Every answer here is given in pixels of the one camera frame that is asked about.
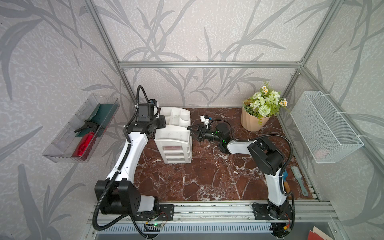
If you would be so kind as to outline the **white plastic drawer organizer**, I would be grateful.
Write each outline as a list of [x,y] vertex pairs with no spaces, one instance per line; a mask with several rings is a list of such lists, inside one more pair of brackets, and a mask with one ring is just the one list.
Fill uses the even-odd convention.
[[[193,140],[187,127],[191,125],[190,111],[175,107],[162,107],[166,127],[157,129],[155,143],[165,164],[189,164],[192,162]],[[164,151],[163,146],[182,146],[182,151]]]

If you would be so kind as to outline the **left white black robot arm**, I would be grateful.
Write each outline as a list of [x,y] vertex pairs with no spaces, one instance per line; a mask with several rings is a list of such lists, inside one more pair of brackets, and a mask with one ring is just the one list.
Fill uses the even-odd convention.
[[166,119],[159,113],[158,101],[149,99],[143,86],[137,88],[136,96],[140,94],[144,95],[145,102],[136,101],[134,115],[124,125],[123,150],[106,179],[95,185],[98,202],[92,225],[96,231],[106,230],[126,217],[131,218],[137,229],[135,215],[145,214],[150,218],[160,215],[158,198],[142,195],[134,185],[134,175],[150,136],[166,127]]

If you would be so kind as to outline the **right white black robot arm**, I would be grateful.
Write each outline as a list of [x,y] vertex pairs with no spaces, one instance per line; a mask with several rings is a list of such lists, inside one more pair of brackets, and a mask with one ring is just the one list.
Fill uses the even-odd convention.
[[290,141],[281,135],[269,134],[249,140],[235,140],[231,130],[225,123],[219,123],[214,130],[211,124],[188,126],[191,136],[199,142],[208,140],[218,142],[219,150],[228,155],[243,154],[252,157],[267,181],[268,200],[266,204],[253,203],[252,208],[256,220],[295,220],[295,202],[289,203],[292,191],[284,187],[283,173],[291,161],[292,154],[284,160],[284,155],[278,150],[269,137],[285,140],[289,147]]

